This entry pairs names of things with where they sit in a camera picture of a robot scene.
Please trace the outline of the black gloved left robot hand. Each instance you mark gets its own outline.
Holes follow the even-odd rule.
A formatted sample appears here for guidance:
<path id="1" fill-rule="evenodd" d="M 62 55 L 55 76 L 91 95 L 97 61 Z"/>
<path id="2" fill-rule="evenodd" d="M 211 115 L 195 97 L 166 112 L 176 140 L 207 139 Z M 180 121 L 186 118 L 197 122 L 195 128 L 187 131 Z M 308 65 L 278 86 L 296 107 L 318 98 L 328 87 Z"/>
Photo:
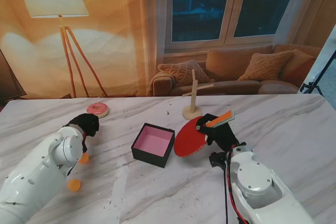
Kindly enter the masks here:
<path id="1" fill-rule="evenodd" d="M 79 126 L 86 136 L 94 137 L 99 131 L 99 118 L 94 114 L 84 113 L 69 121 L 68 124 Z"/>

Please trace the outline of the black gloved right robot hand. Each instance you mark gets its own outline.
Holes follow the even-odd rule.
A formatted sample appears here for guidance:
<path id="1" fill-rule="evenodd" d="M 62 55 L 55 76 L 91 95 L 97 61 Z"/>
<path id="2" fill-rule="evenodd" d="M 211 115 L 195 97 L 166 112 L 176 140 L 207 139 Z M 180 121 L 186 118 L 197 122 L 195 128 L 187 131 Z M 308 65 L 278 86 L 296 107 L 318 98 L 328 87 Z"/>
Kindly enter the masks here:
<path id="1" fill-rule="evenodd" d="M 222 151 L 228 152 L 233 146 L 238 146 L 239 141 L 226 119 L 220 119 L 214 126 L 209 125 L 219 118 L 220 116 L 207 113 L 197 120 L 196 129 L 205 134 L 207 145 L 212 145 L 215 142 Z"/>

